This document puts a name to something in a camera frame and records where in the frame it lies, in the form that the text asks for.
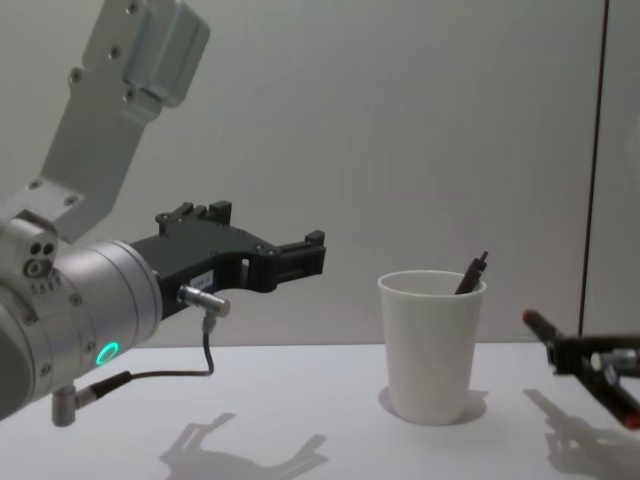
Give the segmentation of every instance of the gray wall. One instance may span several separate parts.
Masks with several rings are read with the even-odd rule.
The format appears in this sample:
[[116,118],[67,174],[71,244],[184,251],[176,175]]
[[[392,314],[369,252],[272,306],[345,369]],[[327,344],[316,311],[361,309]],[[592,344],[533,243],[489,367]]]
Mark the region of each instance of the gray wall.
[[640,2],[611,2],[584,329],[637,334]]
[[[379,342],[379,275],[483,248],[482,340],[529,338],[530,306],[577,330],[601,0],[190,3],[213,32],[190,97],[83,241],[153,234],[185,200],[231,200],[276,243],[324,229],[325,275],[228,292],[219,343]],[[99,6],[0,7],[0,200],[38,171]],[[197,344],[199,318],[153,344]]]

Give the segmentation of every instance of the table surface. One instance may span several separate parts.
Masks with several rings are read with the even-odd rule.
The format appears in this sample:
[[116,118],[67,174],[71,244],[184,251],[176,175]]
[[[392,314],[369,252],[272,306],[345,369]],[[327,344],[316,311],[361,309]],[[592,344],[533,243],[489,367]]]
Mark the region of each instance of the table surface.
[[[134,381],[51,426],[49,399],[0,424],[1,478],[127,480],[640,478],[618,427],[537,344],[476,347],[469,408],[422,427],[387,411],[384,348],[214,350],[208,379]],[[201,367],[199,349],[136,350],[83,379]],[[629,382],[634,394],[640,385]]]

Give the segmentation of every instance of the black pen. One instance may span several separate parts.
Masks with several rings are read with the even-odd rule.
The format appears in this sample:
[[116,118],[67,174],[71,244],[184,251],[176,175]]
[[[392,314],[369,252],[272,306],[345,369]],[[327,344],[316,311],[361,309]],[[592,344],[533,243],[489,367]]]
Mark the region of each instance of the black pen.
[[480,277],[482,276],[482,272],[487,268],[487,256],[489,252],[486,250],[482,252],[480,258],[474,258],[469,268],[467,268],[464,277],[462,277],[462,281],[460,285],[458,285],[458,289],[456,290],[456,295],[463,295],[465,293],[471,293],[475,290],[478,282],[480,282]]

